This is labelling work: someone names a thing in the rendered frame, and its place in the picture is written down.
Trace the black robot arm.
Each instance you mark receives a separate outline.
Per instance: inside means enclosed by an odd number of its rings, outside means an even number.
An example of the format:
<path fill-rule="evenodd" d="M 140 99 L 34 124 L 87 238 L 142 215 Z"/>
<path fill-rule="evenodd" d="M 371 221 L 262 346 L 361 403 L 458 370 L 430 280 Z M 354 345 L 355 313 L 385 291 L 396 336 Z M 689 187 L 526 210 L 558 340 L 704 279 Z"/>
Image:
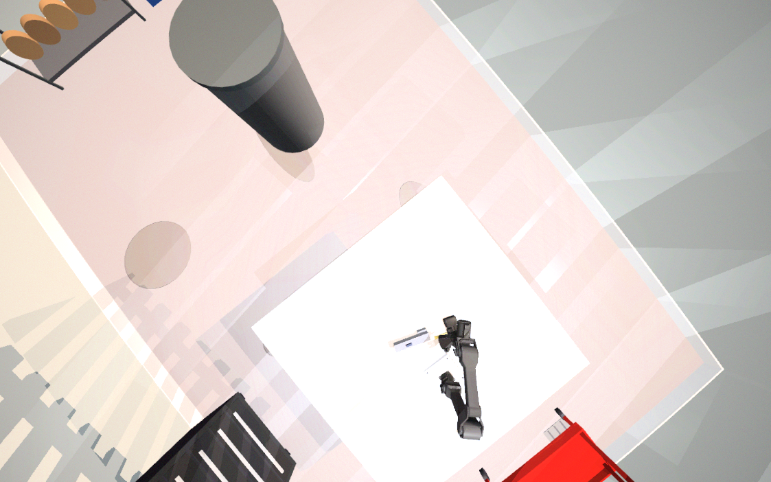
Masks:
<path fill-rule="evenodd" d="M 465 388 L 465 403 L 461 397 L 460 382 L 455 382 L 450 371 L 438 376 L 441 380 L 441 393 L 450 398 L 455 412 L 457 412 L 457 434 L 461 439 L 480 441 L 484 436 L 484 423 L 482 423 L 482 409 L 479 405 L 476 367 L 479 363 L 479 351 L 477 341 L 471 338 L 472 322 L 464 319 L 457 320 L 457 338 L 454 345 L 457 348 L 457 356 L 463 367 L 463 381 Z M 453 345 L 450 332 L 438 335 L 438 344 L 441 350 L 449 352 Z M 474 344 L 474 345 L 471 345 Z M 453 345 L 453 347 L 454 347 Z M 480 420 L 478 421 L 477 418 Z"/>

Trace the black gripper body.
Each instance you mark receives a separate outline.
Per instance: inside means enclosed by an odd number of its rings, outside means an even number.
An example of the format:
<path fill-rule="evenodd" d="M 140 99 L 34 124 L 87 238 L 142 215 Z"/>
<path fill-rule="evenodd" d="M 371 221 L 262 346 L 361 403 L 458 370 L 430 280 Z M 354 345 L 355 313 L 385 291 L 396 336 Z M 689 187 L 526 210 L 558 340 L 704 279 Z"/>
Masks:
<path fill-rule="evenodd" d="M 452 341 L 454 345 L 454 340 L 458 337 L 457 336 L 457 317 L 454 314 L 450 314 L 450 316 L 447 316 L 443 318 L 443 323 L 445 328 L 448 328 L 448 331 L 452 335 Z M 455 345 L 454 345 L 455 347 Z M 455 356 L 457 356 L 457 348 L 453 348 L 453 352 Z M 458 357 L 458 356 L 457 356 Z"/>

